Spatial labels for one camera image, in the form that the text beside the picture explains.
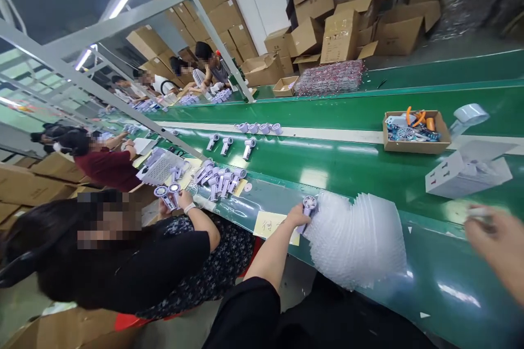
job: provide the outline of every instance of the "wristwatch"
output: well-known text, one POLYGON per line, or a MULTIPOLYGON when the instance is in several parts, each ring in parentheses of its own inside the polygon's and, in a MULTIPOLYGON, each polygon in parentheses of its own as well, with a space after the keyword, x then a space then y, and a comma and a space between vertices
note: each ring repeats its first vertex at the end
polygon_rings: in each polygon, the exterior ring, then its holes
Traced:
POLYGON ((196 205, 195 205, 194 202, 192 202, 189 206, 187 206, 187 207, 184 209, 184 214, 187 214, 187 212, 188 212, 189 210, 191 210, 193 207, 196 208, 196 205))

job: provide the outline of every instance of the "white box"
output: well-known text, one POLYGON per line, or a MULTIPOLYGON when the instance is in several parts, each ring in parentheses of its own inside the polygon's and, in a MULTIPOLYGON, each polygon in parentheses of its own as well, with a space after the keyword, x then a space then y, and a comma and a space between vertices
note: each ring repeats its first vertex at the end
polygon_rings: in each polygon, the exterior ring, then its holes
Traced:
POLYGON ((426 192, 456 199, 511 180, 506 160, 497 157, 516 146, 480 140, 467 143, 426 175, 426 192))

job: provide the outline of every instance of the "red shirt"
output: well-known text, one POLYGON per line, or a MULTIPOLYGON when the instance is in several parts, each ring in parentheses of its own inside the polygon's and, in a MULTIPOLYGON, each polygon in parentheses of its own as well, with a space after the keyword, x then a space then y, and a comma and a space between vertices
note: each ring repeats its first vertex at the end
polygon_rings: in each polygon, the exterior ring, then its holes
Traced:
POLYGON ((89 152, 75 157, 76 165, 101 185, 116 188, 120 192, 129 192, 142 182, 133 167, 129 151, 111 152, 107 147, 99 152, 89 152))

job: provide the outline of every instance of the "red chair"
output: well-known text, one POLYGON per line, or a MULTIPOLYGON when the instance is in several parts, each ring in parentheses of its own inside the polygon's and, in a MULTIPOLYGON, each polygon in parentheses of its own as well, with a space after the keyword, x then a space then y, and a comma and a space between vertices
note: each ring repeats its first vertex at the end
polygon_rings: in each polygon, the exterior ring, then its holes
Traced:
MULTIPOLYGON (((244 278, 246 276, 247 271, 251 267, 251 264, 253 263, 253 260, 255 259, 255 256, 257 255, 258 251, 260 250, 260 247, 262 247, 263 243, 264 242, 262 241, 260 237, 255 237, 255 246, 253 248, 253 256, 251 257, 251 260, 249 261, 249 265, 247 266, 246 270, 241 275, 239 275, 239 278, 244 278)), ((164 318, 164 320, 166 321, 166 320, 174 319, 176 317, 179 317, 180 315, 183 315, 185 312, 187 311, 181 312, 176 315, 168 316, 164 318)), ((152 322, 152 321, 153 320, 151 319, 141 319, 134 315, 118 314, 115 320, 115 331, 122 331, 130 327, 144 326, 145 324, 148 324, 149 322, 152 322)))

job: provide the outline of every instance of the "stack of plastic bags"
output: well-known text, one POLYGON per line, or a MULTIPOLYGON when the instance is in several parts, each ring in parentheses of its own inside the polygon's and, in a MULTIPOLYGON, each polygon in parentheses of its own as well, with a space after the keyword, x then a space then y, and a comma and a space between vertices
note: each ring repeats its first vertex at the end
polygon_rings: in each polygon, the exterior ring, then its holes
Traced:
POLYGON ((318 271, 340 286, 373 287, 390 274, 406 272, 406 248, 393 202, 359 194, 354 204, 322 191, 318 211, 304 232, 318 271))

